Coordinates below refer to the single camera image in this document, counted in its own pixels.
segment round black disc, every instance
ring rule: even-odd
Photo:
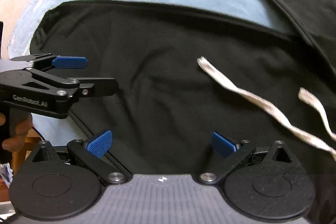
[[[23,56],[13,57],[11,60],[12,61],[32,61],[35,59],[36,57],[33,55],[23,55]]]
[[[12,84],[27,84],[32,80],[32,74],[25,70],[8,70],[1,73],[1,83]]]
[[[224,192],[238,211],[262,221],[289,220],[303,215],[315,190],[305,174],[265,174],[253,167],[233,172]]]
[[[100,195],[100,182],[87,169],[75,165],[48,165],[48,161],[36,164],[41,168],[25,172],[24,176],[19,172],[9,189],[15,209],[29,218],[70,217],[88,208]]]

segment black handle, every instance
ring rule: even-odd
[[[2,142],[5,139],[10,137],[9,134],[9,111],[10,107],[5,105],[0,105],[0,113],[4,114],[6,117],[6,122],[4,125],[0,126],[0,163],[5,164],[7,162],[11,162],[12,160],[12,153],[4,150],[2,148]]]

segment wooden surface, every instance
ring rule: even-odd
[[[0,202],[5,202],[5,201],[9,201],[8,187],[3,182],[3,180],[0,179]]]
[[[10,166],[14,175],[20,169],[21,165],[27,157],[27,154],[29,154],[29,151],[32,151],[39,141],[41,141],[41,137],[33,129],[29,131],[23,148],[20,151],[13,153],[13,159]]]

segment triangular cutout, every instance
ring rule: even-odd
[[[45,147],[41,147],[33,159],[33,162],[51,160],[49,151]]]
[[[35,83],[35,82],[29,82],[27,84],[24,84],[24,86],[28,86],[30,88],[36,88],[40,90],[49,90],[46,86],[39,85],[38,83]]]
[[[282,147],[279,147],[276,150],[273,160],[282,162],[292,162],[291,158],[288,156],[287,152]]]

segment cable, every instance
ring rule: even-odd
[[[41,137],[41,139],[42,139],[43,141],[45,141],[45,138],[42,136],[42,134],[41,134],[35,127],[33,127],[33,129],[34,129],[35,132]]]

